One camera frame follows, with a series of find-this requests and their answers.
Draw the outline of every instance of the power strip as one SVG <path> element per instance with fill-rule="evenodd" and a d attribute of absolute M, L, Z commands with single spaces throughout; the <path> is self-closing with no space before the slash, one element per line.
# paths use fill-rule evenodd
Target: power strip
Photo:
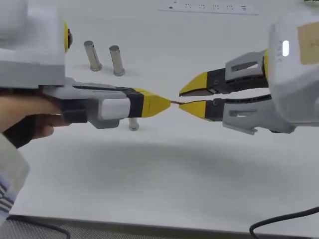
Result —
<path fill-rule="evenodd" d="M 259 15 L 252 5 L 212 3 L 205 0 L 167 0 L 160 11 Z"/>

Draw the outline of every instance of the finger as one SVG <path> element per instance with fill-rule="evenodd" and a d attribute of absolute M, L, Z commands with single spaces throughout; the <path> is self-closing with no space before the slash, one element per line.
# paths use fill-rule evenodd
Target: finger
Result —
<path fill-rule="evenodd" d="M 41 96 L 1 96 L 0 102 L 11 112 L 24 116 L 61 113 L 57 102 Z"/>
<path fill-rule="evenodd" d="M 54 133 L 54 127 L 50 125 L 45 125 L 37 129 L 33 139 L 48 137 L 53 135 L 53 133 Z"/>
<path fill-rule="evenodd" d="M 50 125 L 52 127 L 68 126 L 70 123 L 65 122 L 60 115 L 40 115 L 38 116 L 39 125 Z"/>

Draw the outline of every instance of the white robot body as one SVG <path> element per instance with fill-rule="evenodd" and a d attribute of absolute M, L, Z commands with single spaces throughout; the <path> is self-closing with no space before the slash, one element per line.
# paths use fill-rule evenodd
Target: white robot body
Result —
<path fill-rule="evenodd" d="M 13 38 L 24 28 L 27 0 L 0 0 L 0 39 Z"/>
<path fill-rule="evenodd" d="M 64 85 L 65 32 L 58 9 L 27 9 L 25 0 L 0 0 L 0 4 L 0 86 Z"/>
<path fill-rule="evenodd" d="M 269 89 L 278 113 L 296 126 L 319 123 L 319 17 L 281 18 L 270 31 Z"/>

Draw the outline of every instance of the human hand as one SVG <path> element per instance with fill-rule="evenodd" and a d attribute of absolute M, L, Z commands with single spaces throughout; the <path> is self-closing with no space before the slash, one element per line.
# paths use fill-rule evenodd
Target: human hand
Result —
<path fill-rule="evenodd" d="M 0 132 L 17 148 L 67 126 L 57 103 L 42 96 L 0 96 Z"/>

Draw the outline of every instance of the led light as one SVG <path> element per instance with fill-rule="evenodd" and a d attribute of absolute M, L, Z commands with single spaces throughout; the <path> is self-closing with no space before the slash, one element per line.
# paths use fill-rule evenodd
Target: led light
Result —
<path fill-rule="evenodd" d="M 283 42 L 283 56 L 289 55 L 289 41 Z"/>

